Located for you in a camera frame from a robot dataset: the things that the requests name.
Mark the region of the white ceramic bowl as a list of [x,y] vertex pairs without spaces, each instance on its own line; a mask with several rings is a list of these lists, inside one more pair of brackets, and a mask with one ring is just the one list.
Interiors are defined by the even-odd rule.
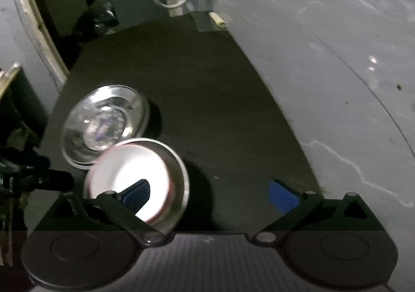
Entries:
[[95,199],[108,190],[120,194],[140,180],[146,180],[150,190],[136,217],[150,223],[167,210],[175,192],[166,161],[150,148],[136,144],[110,148],[89,170],[86,188]]

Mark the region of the deep steel bowl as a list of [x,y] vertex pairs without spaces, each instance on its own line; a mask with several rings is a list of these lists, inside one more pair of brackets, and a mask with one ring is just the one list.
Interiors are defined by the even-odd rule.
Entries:
[[[160,217],[156,218],[155,221],[147,224],[159,230],[160,232],[169,232],[170,230],[174,229],[176,224],[183,216],[189,200],[189,175],[184,162],[171,147],[158,140],[153,140],[150,138],[134,138],[120,142],[112,147],[118,147],[126,144],[136,144],[148,147],[154,152],[158,153],[167,163],[167,168],[170,171],[172,182],[175,186],[175,192],[171,196],[171,203],[167,207],[167,210],[162,213]],[[86,182],[87,177],[84,183],[84,197],[92,199],[87,193]]]

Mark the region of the steel plate with sticker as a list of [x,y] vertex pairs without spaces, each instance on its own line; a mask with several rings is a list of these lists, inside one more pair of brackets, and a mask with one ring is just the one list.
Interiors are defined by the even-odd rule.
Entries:
[[61,151],[69,165],[88,170],[107,149],[141,137],[150,119],[148,98],[129,86],[102,86],[69,112],[61,132]]

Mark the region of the wooden side shelf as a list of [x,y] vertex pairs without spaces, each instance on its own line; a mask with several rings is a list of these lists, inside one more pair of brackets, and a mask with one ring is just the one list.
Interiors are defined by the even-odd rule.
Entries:
[[6,91],[10,88],[13,81],[22,71],[22,65],[19,62],[15,62],[8,71],[1,69],[0,72],[0,100],[6,94]]

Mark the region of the black garbage bag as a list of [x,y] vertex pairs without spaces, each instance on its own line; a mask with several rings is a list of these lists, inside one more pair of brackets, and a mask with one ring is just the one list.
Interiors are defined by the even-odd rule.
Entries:
[[119,25],[112,0],[95,0],[83,15],[84,29],[90,34],[103,36]]

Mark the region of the cleaver knife steel blade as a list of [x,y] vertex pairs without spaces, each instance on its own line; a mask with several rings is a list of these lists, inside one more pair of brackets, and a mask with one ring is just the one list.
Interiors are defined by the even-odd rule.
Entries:
[[199,32],[217,32],[227,29],[227,26],[224,28],[217,27],[210,19],[209,11],[199,11],[191,2],[186,3],[186,7]]

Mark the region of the cream rolled cloth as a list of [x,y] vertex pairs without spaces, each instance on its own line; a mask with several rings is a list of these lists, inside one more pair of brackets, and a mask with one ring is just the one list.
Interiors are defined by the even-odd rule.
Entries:
[[220,27],[220,28],[226,27],[226,22],[222,19],[222,17],[219,14],[217,14],[216,12],[213,12],[213,11],[209,11],[208,15],[209,15],[210,19],[212,20],[212,22],[217,27]]

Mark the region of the dark cabinet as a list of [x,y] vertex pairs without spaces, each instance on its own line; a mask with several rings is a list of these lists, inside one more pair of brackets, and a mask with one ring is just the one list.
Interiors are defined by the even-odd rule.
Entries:
[[170,17],[167,9],[157,6],[153,0],[112,0],[112,2],[122,29]]

